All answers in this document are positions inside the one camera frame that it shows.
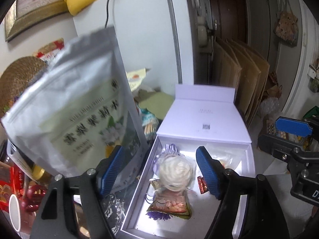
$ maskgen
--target floor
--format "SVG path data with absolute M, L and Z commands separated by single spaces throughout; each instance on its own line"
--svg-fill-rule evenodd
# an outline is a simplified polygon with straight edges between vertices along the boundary
M 263 174 L 274 161 L 274 158 L 271 155 L 260 151 L 257 148 L 258 135 L 262 127 L 263 122 L 261 118 L 256 115 L 252 120 L 250 127 L 248 128 L 248 132 L 252 141 L 251 146 L 254 153 L 256 174 Z
M 287 164 L 257 148 L 258 135 L 262 126 L 261 118 L 255 116 L 248 128 L 252 140 L 256 174 L 262 173 L 267 176 L 284 213 L 290 237 L 295 237 L 303 231 L 313 206 L 290 195 L 292 184 L 291 176 L 287 173 Z

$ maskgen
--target white refrigerator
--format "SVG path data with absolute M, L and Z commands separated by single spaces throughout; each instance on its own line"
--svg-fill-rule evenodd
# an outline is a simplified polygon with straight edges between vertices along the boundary
M 104 28 L 107 0 L 74 17 L 78 36 Z M 198 57 L 195 0 L 110 0 L 125 70 L 148 68 L 143 84 L 174 95 L 175 84 L 194 84 Z

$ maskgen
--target white gift box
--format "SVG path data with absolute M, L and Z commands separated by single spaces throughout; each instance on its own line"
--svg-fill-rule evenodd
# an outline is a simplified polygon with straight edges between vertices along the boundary
M 188 199 L 192 209 L 189 220 L 172 217 L 169 220 L 153 220 L 146 215 L 150 206 L 145 197 L 154 193 L 149 179 L 155 178 L 153 165 L 156 156 L 166 144 L 175 144 L 187 157 L 195 159 L 199 146 L 215 148 L 220 152 L 232 152 L 240 156 L 235 171 L 242 176 L 255 177 L 254 156 L 247 128 L 233 104 L 235 89 L 177 85 L 176 99 L 157 131 L 152 150 L 141 179 L 130 203 L 127 215 L 117 233 L 117 238 L 197 238 L 205 237 L 219 206 L 219 201 L 209 192 L 200 194 L 197 177 L 202 176 L 196 166 L 196 175 Z M 234 239 L 242 226 L 247 196 L 241 196 Z

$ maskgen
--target box lid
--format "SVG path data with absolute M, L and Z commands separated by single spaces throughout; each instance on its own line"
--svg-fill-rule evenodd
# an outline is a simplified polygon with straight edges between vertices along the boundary
M 176 85 L 176 98 L 157 135 L 201 141 L 250 144 L 236 109 L 235 89 L 208 85 Z

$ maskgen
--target blue gripper pad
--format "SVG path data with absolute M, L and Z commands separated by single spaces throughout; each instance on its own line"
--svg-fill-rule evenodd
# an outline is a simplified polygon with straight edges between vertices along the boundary
M 121 147 L 102 178 L 100 195 L 105 197 L 111 193 L 114 182 L 124 162 L 124 156 L 125 150 Z
M 308 123 L 284 117 L 279 117 L 276 120 L 276 129 L 301 137 L 312 135 L 312 128 Z
M 210 194 L 221 200 L 221 181 L 224 167 L 218 160 L 213 160 L 205 147 L 196 150 L 196 162 L 207 183 Z

